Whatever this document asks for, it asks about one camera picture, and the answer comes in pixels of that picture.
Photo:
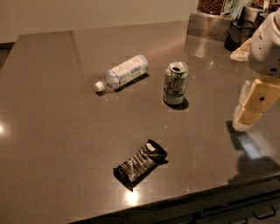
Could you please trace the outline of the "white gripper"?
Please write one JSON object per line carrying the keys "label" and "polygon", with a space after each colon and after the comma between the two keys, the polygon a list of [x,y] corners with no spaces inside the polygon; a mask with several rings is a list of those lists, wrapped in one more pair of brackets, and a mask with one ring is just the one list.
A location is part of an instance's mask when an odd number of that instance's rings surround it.
{"label": "white gripper", "polygon": [[264,75],[245,80],[237,107],[233,128],[247,131],[280,97],[280,12],[270,13],[257,28],[248,49],[249,67]]}

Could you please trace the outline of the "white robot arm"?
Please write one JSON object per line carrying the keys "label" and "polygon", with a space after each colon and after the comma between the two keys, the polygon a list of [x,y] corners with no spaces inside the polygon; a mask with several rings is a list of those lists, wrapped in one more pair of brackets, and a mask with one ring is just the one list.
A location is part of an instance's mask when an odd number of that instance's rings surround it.
{"label": "white robot arm", "polygon": [[270,13],[248,41],[248,65],[260,74],[246,80],[234,111],[233,128],[248,130],[280,96],[280,9]]}

